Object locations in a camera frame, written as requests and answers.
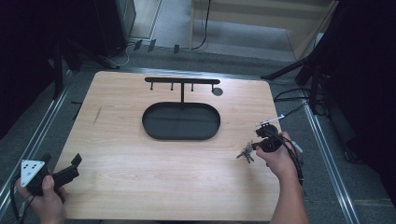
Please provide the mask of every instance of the wooden table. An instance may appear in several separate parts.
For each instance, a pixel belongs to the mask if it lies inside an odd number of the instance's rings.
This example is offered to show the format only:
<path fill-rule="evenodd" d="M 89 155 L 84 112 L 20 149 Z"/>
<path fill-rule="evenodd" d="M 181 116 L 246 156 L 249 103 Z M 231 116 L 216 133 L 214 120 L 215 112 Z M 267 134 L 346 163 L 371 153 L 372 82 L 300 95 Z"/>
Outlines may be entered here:
<path fill-rule="evenodd" d="M 254 152 L 251 164 L 236 159 L 249 140 L 261 141 L 255 123 L 277 117 L 268 83 L 219 78 L 221 96 L 210 85 L 186 85 L 186 102 L 219 111 L 219 131 L 205 141 L 159 141 L 145 133 L 142 115 L 154 103 L 179 101 L 180 86 L 151 91 L 144 77 L 158 76 L 96 74 L 55 169 L 82 157 L 80 176 L 65 186 L 68 217 L 269 220 L 277 178 Z"/>

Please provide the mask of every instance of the metal frame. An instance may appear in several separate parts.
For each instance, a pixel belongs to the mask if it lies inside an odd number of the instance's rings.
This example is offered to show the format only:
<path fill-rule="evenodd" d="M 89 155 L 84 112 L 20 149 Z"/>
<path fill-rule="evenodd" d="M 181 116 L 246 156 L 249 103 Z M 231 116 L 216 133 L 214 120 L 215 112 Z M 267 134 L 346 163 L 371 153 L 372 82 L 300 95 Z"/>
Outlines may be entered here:
<path fill-rule="evenodd" d="M 69 70 L 66 74 L 66 85 L 63 91 L 60 93 L 59 97 L 55 100 L 52 100 L 51 104 L 49 105 L 49 109 L 47 110 L 46 114 L 44 115 L 43 119 L 40 121 L 35 133 L 33 134 L 32 138 L 30 139 L 28 145 L 26 146 L 25 150 L 21 154 L 20 159 L 17 161 L 14 169 L 12 170 L 10 176 L 8 177 L 4 186 L 0 189 L 0 220 L 3 219 L 4 214 L 7 211 L 7 208 L 10 203 L 9 199 L 9 188 L 11 185 L 11 181 L 17 172 L 21 169 L 21 162 L 22 160 L 31 160 L 35 157 L 35 154 L 39 150 L 41 143 L 44 137 L 47 134 L 47 131 L 50 128 L 55 116 L 58 114 L 61 105 L 64 102 L 64 98 L 67 94 L 67 91 L 70 86 L 71 82 L 71 71 Z"/>
<path fill-rule="evenodd" d="M 307 97 L 307 94 L 304 91 L 300 91 L 300 94 L 304 97 Z M 330 180 L 332 181 L 332 186 L 334 187 L 338 202 L 340 203 L 344 217 L 346 218 L 346 223 L 360 223 L 355 206 L 349 196 L 347 186 L 338 172 L 337 165 L 335 164 L 334 158 L 332 157 L 332 151 L 327 144 L 327 140 L 323 134 L 323 131 L 321 130 L 318 118 L 313 114 L 309 105 L 305 105 L 304 110 L 314 136 L 317 140 L 318 148 L 326 165 Z"/>

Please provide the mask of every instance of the hand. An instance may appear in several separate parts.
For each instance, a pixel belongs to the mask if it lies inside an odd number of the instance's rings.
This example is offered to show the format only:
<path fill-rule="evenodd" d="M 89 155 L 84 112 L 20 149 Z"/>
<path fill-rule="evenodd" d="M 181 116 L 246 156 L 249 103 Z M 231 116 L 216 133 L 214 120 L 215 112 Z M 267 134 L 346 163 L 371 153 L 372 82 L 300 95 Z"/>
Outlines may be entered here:
<path fill-rule="evenodd" d="M 30 204 L 41 224 L 61 224 L 66 219 L 64 205 L 61 198 L 53 190 L 54 185 L 55 181 L 52 176 L 47 175 L 42 183 L 44 195 L 41 197 L 35 196 Z M 21 187 L 21 179 L 17 181 L 17 190 L 26 202 L 29 203 L 32 200 L 31 193 L 26 188 Z M 63 196 L 65 195 L 64 188 L 60 188 L 60 192 Z"/>
<path fill-rule="evenodd" d="M 291 150 L 294 150 L 294 147 L 290 143 L 291 139 L 288 133 L 280 133 L 279 137 L 282 138 L 282 140 L 285 140 L 286 145 Z M 268 153 L 264 152 L 261 147 L 256 146 L 256 155 L 267 162 L 267 166 L 277 176 L 277 178 L 298 178 L 294 163 L 291 160 L 288 150 L 283 145 L 277 151 Z"/>

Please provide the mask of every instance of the wire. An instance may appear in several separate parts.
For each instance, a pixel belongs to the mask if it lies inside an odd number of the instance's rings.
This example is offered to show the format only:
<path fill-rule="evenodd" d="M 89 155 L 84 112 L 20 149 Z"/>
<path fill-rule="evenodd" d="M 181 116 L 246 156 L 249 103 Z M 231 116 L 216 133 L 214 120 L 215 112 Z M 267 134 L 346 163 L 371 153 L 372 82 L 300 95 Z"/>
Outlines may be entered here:
<path fill-rule="evenodd" d="M 23 208 L 22 215 L 20 216 L 20 219 L 19 219 L 19 223 L 20 223 L 20 224 L 23 224 L 24 219 L 25 219 L 25 217 L 26 217 L 26 211 L 27 211 L 27 209 L 30 207 L 30 204 L 32 204 L 32 202 L 33 202 L 34 199 L 35 199 L 35 196 L 33 196 L 32 199 L 30 200 L 30 202 L 29 202 L 28 204 L 26 204 L 26 206 Z"/>
<path fill-rule="evenodd" d="M 127 63 L 129 62 L 128 48 L 130 48 L 131 46 L 134 46 L 134 45 L 130 45 L 130 46 L 128 46 L 128 47 L 125 49 L 125 54 L 126 54 L 126 56 L 127 56 L 126 63 L 114 63 L 114 62 L 111 61 L 109 58 L 106 58 L 106 59 L 107 59 L 109 62 L 111 62 L 111 63 L 113 63 L 114 65 L 116 65 L 116 66 L 124 66 L 125 64 L 127 64 Z"/>
<path fill-rule="evenodd" d="M 309 97 L 297 96 L 297 97 L 283 97 L 283 98 L 279 98 L 281 95 L 283 95 L 285 93 L 288 93 L 288 92 L 292 92 L 292 91 L 311 91 L 311 90 L 310 89 L 306 89 L 306 88 L 291 89 L 291 90 L 288 90 L 288 91 L 282 91 L 280 94 L 278 94 L 274 98 L 274 102 L 288 102 L 288 101 L 295 101 L 295 100 L 304 100 L 302 105 L 299 105 L 298 107 L 292 109 L 290 112 L 288 112 L 286 115 L 284 115 L 285 117 L 297 112 L 298 110 L 303 108 L 305 105 L 310 105 Z M 323 100 L 327 96 L 327 94 L 318 91 L 318 95 L 320 95 L 322 98 L 321 99 L 316 99 L 315 105 L 316 106 L 320 105 L 323 108 L 323 111 L 324 111 L 323 113 L 318 113 L 318 115 L 320 115 L 320 116 L 327 115 L 326 106 L 323 104 Z"/>
<path fill-rule="evenodd" d="M 285 143 L 285 141 L 283 141 L 283 139 L 281 139 L 277 134 L 268 132 L 268 131 L 266 131 L 266 130 L 264 130 L 264 129 L 263 129 L 263 131 L 266 132 L 266 133 L 271 134 L 273 137 L 275 137 L 277 140 L 279 140 L 279 141 L 282 143 L 282 145 L 286 148 L 286 150 L 289 152 L 289 155 L 290 155 L 290 157 L 291 157 L 291 160 L 293 161 L 294 166 L 296 167 L 296 170 L 297 170 L 297 177 L 298 177 L 298 180 L 299 180 L 299 182 L 300 182 L 300 185 L 302 185 L 303 182 L 304 182 L 303 170 L 301 169 L 301 165 L 300 165 L 300 163 L 299 163 L 299 161 L 298 161 L 297 156 L 296 156 L 296 155 L 294 154 L 294 152 L 289 148 L 289 146 Z"/>
<path fill-rule="evenodd" d="M 286 115 L 283 116 L 283 119 L 287 116 L 289 116 L 290 114 L 293 114 L 297 111 L 299 111 L 301 108 L 303 108 L 305 105 L 309 105 L 308 102 L 304 102 L 302 105 L 299 105 L 297 108 L 292 109 L 289 113 L 287 113 Z"/>
<path fill-rule="evenodd" d="M 201 18 L 204 17 L 204 9 L 203 9 L 202 4 L 203 4 L 203 1 L 200 1 Z M 201 27 L 202 27 L 203 30 L 205 29 L 205 26 L 204 26 L 204 19 L 201 19 Z M 209 41 L 206 40 L 206 47 L 205 47 L 204 49 L 200 49 L 200 50 L 197 50 L 197 51 L 204 51 L 204 50 L 206 50 L 208 47 L 209 47 Z"/>
<path fill-rule="evenodd" d="M 145 47 L 149 47 L 149 45 L 147 44 L 142 44 L 142 46 Z M 185 51 L 194 51 L 194 52 L 201 52 L 201 51 L 205 51 L 207 49 L 207 47 L 209 46 L 209 43 L 206 40 L 206 47 L 204 49 L 189 49 L 189 48 L 180 48 L 179 50 L 185 50 Z M 170 48 L 170 47 L 161 47 L 161 46 L 155 46 L 156 49 L 174 49 L 174 48 Z"/>
<path fill-rule="evenodd" d="M 12 211 L 14 212 L 15 218 L 18 220 L 20 218 L 20 213 L 18 212 L 18 207 L 17 203 L 15 201 L 15 183 L 17 180 L 21 177 L 21 172 L 18 172 L 15 176 L 14 179 L 12 180 L 10 186 L 9 186 L 9 199 L 11 200 L 11 206 L 12 206 Z"/>
<path fill-rule="evenodd" d="M 201 43 L 200 46 L 198 46 L 198 47 L 196 47 L 196 48 L 193 48 L 193 49 L 198 49 L 198 48 L 200 48 L 200 47 L 206 42 L 206 38 L 207 38 L 207 20 L 209 19 L 209 11 L 210 11 L 210 3 L 211 3 L 211 2 L 212 2 L 212 1 L 209 0 L 209 4 L 207 5 L 206 22 L 205 22 L 205 38 L 204 38 L 204 40 L 202 41 L 202 43 Z"/>

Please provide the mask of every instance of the person's left hand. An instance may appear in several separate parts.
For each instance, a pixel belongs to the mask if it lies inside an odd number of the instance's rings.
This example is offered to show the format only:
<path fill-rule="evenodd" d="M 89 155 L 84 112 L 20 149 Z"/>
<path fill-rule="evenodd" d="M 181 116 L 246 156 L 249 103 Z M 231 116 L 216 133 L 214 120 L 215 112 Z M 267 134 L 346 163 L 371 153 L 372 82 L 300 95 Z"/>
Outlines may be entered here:
<path fill-rule="evenodd" d="M 17 181 L 17 190 L 20 195 L 25 199 L 27 203 L 32 200 L 33 195 L 27 190 L 27 188 L 21 187 L 21 179 Z M 60 224 L 64 223 L 66 219 L 66 212 L 64 210 L 64 204 L 58 194 L 55 193 L 53 187 L 55 181 L 51 175 L 45 176 L 42 189 L 43 196 L 35 196 L 30 206 L 32 207 L 35 214 L 40 219 L 41 224 Z M 64 188 L 60 188 L 62 196 L 65 196 Z"/>

